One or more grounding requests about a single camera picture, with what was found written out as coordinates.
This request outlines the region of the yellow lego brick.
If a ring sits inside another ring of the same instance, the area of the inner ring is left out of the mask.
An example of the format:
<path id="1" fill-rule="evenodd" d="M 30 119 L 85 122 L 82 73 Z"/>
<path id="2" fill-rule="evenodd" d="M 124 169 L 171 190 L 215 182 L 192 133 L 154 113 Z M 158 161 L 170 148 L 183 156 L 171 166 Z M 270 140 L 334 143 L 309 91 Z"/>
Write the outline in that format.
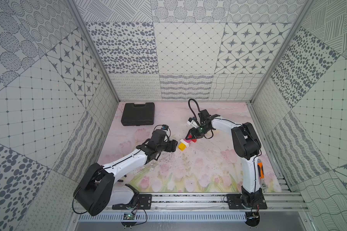
<path id="1" fill-rule="evenodd" d="M 181 151 L 184 151 L 186 148 L 187 148 L 187 146 L 182 142 L 178 145 L 178 149 Z"/>

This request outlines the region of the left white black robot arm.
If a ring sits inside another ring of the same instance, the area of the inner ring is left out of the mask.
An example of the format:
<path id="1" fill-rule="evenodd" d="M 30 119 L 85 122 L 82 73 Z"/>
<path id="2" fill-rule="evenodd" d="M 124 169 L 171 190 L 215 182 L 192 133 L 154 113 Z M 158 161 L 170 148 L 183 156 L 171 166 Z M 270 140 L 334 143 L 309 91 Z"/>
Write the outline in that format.
<path id="1" fill-rule="evenodd" d="M 162 152 L 175 152 L 178 142 L 171 140 L 170 134 L 169 127 L 161 125 L 160 129 L 153 131 L 151 138 L 138 145 L 130 154 L 106 165 L 90 165 L 73 193 L 73 201 L 77 201 L 91 216 L 98 215 L 107 206 L 136 208 L 139 191 L 129 184 L 115 184 L 131 171 L 152 160 L 157 161 Z"/>

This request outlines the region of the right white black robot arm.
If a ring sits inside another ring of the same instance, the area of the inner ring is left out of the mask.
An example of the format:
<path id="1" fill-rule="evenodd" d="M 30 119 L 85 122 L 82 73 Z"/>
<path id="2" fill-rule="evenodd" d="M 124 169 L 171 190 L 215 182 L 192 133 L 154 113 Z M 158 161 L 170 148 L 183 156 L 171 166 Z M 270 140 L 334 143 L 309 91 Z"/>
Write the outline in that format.
<path id="1" fill-rule="evenodd" d="M 221 117 L 218 114 L 210 115 L 202 110 L 196 116 L 188 119 L 192 128 L 188 131 L 186 140 L 204 138 L 208 132 L 219 130 L 232 137 L 233 149 L 241 158 L 243 169 L 242 204 L 246 208 L 252 207 L 256 201 L 263 200 L 260 183 L 260 170 L 258 157 L 261 155 L 261 142 L 253 125 L 249 122 L 239 124 Z"/>

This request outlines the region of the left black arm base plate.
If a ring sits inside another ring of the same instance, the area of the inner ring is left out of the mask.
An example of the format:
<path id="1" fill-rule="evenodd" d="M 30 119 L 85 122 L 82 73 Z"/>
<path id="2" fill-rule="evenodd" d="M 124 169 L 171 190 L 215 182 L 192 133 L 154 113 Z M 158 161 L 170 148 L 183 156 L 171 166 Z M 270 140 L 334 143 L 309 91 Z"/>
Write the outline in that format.
<path id="1" fill-rule="evenodd" d="M 140 194 L 138 197 L 134 196 L 129 204 L 117 204 L 113 205 L 113 210 L 127 210 L 127 209 L 145 209 L 150 210 L 152 203 L 152 194 Z"/>

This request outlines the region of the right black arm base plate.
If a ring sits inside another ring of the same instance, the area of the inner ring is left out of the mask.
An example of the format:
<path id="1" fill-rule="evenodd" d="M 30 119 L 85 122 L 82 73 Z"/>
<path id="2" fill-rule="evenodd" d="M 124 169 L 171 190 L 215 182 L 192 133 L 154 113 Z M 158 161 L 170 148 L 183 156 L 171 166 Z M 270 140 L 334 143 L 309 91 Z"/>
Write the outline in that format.
<path id="1" fill-rule="evenodd" d="M 226 202 L 229 209 L 267 209 L 266 199 L 261 195 L 227 194 Z"/>

